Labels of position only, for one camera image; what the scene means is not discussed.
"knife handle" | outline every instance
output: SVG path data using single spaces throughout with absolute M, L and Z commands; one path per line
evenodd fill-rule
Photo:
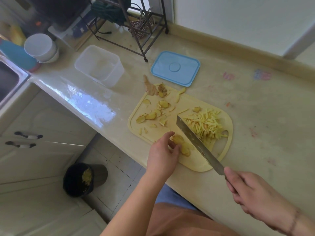
M 229 182 L 229 180 L 225 177 L 225 180 L 227 181 L 227 182 Z M 230 183 L 230 182 L 229 182 Z M 230 183 L 230 185 L 232 186 L 232 184 Z M 233 189 L 235 190 L 235 192 L 238 194 L 238 192 L 237 192 L 237 190 L 234 188 L 234 186 L 232 186 L 233 187 Z

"hand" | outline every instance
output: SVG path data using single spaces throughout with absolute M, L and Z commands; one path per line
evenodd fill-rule
M 173 131 L 165 133 L 152 144 L 149 151 L 147 173 L 163 181 L 163 184 L 174 172 L 178 163 L 180 145 L 176 145 L 169 139 L 174 134 L 175 132 Z
M 293 223 L 296 207 L 281 196 L 263 178 L 251 172 L 224 168 L 234 201 L 246 214 L 264 222 L 273 230 L 288 233 Z

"cabinet handle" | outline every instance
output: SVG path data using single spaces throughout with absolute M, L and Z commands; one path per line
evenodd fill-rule
M 17 147 L 17 148 L 32 148 L 32 147 L 36 146 L 35 143 L 31 143 L 31 144 L 15 144 L 12 141 L 8 141 L 5 144 L 6 145 L 11 145 L 11 146 L 14 146 L 14 147 Z
M 44 137 L 43 135 L 24 135 L 21 131 L 16 131 L 14 135 L 22 136 L 27 139 L 41 139 Z

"brown clothing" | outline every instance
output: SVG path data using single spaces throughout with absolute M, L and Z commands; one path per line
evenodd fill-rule
M 205 214 L 168 203 L 155 204 L 146 236 L 237 236 Z

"circle on lid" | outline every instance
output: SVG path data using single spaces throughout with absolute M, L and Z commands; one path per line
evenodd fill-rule
M 177 62 L 173 62 L 169 65 L 169 70 L 172 72 L 177 72 L 180 70 L 180 64 Z

